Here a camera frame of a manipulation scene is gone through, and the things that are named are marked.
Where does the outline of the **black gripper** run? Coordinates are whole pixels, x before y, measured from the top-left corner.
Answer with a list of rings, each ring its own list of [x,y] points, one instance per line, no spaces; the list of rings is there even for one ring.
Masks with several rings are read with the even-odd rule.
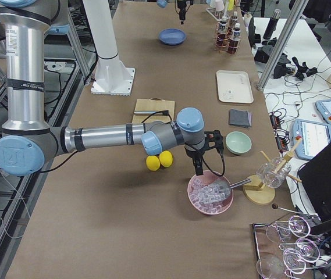
[[[223,136],[219,130],[204,131],[195,135],[198,138],[185,142],[184,148],[186,155],[193,159],[195,175],[202,176],[204,174],[202,158],[206,151],[214,149],[218,155],[223,156]]]

